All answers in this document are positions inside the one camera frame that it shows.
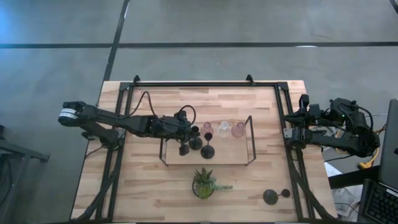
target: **keyboard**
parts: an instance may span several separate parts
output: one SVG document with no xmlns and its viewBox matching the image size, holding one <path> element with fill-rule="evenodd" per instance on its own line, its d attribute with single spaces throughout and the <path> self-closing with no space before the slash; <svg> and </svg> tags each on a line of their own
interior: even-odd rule
<svg viewBox="0 0 398 224">
<path fill-rule="evenodd" d="M 398 223 L 398 197 L 390 194 L 385 186 L 372 182 L 368 186 L 364 215 L 375 223 Z"/>
</svg>

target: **computer monitor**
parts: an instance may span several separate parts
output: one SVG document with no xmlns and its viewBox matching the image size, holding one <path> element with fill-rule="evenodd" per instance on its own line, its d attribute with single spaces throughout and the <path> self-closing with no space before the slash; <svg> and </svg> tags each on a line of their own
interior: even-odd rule
<svg viewBox="0 0 398 224">
<path fill-rule="evenodd" d="M 379 181 L 398 189 L 398 100 L 390 101 L 379 169 Z"/>
</svg>

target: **concrete floor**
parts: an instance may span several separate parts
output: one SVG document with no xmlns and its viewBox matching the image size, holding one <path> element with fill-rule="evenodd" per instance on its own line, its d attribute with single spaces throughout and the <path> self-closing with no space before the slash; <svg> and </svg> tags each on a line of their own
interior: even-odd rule
<svg viewBox="0 0 398 224">
<path fill-rule="evenodd" d="M 1 1 L 0 44 L 112 43 L 122 4 Z M 120 42 L 397 41 L 397 21 L 388 0 L 132 0 Z M 68 220 L 87 141 L 57 117 L 64 101 L 97 102 L 109 53 L 0 49 L 0 124 L 9 141 L 51 154 L 48 164 L 31 163 L 15 223 Z M 397 58 L 398 47 L 119 49 L 110 79 L 304 80 L 312 103 L 342 97 L 381 114 L 398 98 Z M 349 172 L 358 161 L 332 164 Z"/>
</svg>

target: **succulent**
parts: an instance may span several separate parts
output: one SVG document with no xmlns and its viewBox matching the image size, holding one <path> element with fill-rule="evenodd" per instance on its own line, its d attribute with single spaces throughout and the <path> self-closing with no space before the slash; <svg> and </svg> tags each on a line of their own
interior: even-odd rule
<svg viewBox="0 0 398 224">
<path fill-rule="evenodd" d="M 231 185 L 217 185 L 216 178 L 211 176 L 211 173 L 202 167 L 201 172 L 195 171 L 195 176 L 193 178 L 194 183 L 196 183 L 196 191 L 201 199 L 207 199 L 214 190 L 226 190 L 232 189 Z"/>
</svg>

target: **pink wine glass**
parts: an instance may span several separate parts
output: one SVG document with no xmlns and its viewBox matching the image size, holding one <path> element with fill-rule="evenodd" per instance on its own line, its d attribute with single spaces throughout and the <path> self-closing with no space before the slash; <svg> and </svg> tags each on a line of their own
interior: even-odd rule
<svg viewBox="0 0 398 224">
<path fill-rule="evenodd" d="M 239 122 L 235 126 L 232 127 L 232 135 L 236 138 L 240 138 L 244 136 L 244 123 Z"/>
</svg>

